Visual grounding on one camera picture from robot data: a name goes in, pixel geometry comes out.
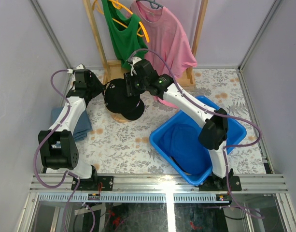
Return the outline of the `black baseball cap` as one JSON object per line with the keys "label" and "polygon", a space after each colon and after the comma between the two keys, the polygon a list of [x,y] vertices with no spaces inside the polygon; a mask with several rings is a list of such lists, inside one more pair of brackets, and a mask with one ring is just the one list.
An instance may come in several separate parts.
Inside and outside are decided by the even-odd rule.
{"label": "black baseball cap", "polygon": [[145,109],[140,96],[127,96],[124,79],[113,79],[107,83],[104,103],[110,114],[121,114],[130,121],[139,119]]}

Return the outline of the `blue baseball cap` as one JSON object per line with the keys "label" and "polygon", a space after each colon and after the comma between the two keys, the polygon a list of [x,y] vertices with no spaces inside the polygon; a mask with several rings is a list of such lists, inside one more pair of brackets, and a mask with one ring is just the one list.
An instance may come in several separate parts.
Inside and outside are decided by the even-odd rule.
{"label": "blue baseball cap", "polygon": [[187,124],[174,124],[160,139],[160,147],[184,172],[201,174],[212,167],[211,158],[198,141],[199,133]]}

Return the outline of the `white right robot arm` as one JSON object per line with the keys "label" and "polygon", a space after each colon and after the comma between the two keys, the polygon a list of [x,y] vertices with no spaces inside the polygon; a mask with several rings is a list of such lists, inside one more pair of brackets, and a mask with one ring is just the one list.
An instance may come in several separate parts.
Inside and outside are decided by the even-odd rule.
{"label": "white right robot arm", "polygon": [[222,108],[208,107],[185,91],[175,80],[174,75],[158,75],[151,63],[131,55],[128,59],[131,71],[125,74],[127,94],[138,96],[147,91],[177,106],[191,117],[200,127],[199,143],[208,150],[213,173],[213,184],[217,190],[230,186],[230,173],[227,161],[228,114]]}

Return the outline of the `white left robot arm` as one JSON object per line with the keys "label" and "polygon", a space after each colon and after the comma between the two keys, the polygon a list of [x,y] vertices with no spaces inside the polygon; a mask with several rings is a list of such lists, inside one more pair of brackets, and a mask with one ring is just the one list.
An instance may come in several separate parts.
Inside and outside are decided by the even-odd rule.
{"label": "white left robot arm", "polygon": [[41,180],[37,171],[37,157],[40,156],[43,167],[63,169],[65,174],[75,179],[75,183],[92,191],[99,185],[97,171],[94,166],[80,159],[73,133],[89,102],[103,93],[105,86],[83,64],[74,69],[66,69],[65,72],[75,76],[74,86],[66,95],[61,94],[65,105],[56,121],[48,130],[38,134],[39,145],[33,157],[33,171],[39,183],[50,188],[50,185]]}

